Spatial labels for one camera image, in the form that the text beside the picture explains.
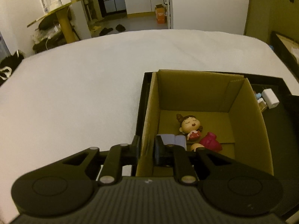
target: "black cloth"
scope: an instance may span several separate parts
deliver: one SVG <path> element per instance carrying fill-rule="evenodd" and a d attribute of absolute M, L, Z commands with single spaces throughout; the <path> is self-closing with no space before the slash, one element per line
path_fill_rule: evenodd
<path fill-rule="evenodd" d="M 0 62 L 0 86 L 10 78 L 23 59 L 24 56 L 16 52 L 14 55 L 8 56 Z"/>

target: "ribbed black surface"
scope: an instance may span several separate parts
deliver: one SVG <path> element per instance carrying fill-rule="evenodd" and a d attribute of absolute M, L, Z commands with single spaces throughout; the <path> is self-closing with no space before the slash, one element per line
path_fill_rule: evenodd
<path fill-rule="evenodd" d="M 171 177 L 147 180 L 124 177 L 117 185 L 100 188 L 89 204 L 74 213 L 50 219 L 21 215 L 12 224 L 284 223 L 273 214 L 257 218 L 224 214 L 207 204 L 196 188 Z"/>

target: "doll head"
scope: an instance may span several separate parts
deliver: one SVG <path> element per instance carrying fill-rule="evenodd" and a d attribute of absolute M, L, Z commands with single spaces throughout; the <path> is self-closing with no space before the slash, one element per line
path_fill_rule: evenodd
<path fill-rule="evenodd" d="M 183 117 L 181 114 L 176 115 L 177 120 L 180 122 L 180 132 L 184 134 L 189 134 L 193 130 L 202 131 L 202 126 L 200 126 L 200 121 L 194 115 L 187 115 Z"/>

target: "bed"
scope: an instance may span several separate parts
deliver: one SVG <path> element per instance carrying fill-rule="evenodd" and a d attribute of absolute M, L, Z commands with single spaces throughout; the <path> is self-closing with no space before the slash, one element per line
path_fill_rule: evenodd
<path fill-rule="evenodd" d="M 267 44 L 223 32 L 125 32 L 26 58 L 0 88 L 1 218 L 18 214 L 10 188 L 22 174 L 90 146 L 130 143 L 144 72 L 159 69 L 282 77 L 299 95 L 297 80 Z"/>

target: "doll face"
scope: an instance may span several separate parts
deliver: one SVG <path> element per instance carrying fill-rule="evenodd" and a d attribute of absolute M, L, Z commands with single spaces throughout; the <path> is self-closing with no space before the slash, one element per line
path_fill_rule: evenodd
<path fill-rule="evenodd" d="M 189 117 L 188 119 L 182 122 L 182 127 L 180 128 L 180 132 L 184 132 L 185 134 L 188 134 L 193 130 L 198 130 L 199 127 L 200 127 L 200 121 L 196 118 Z"/>

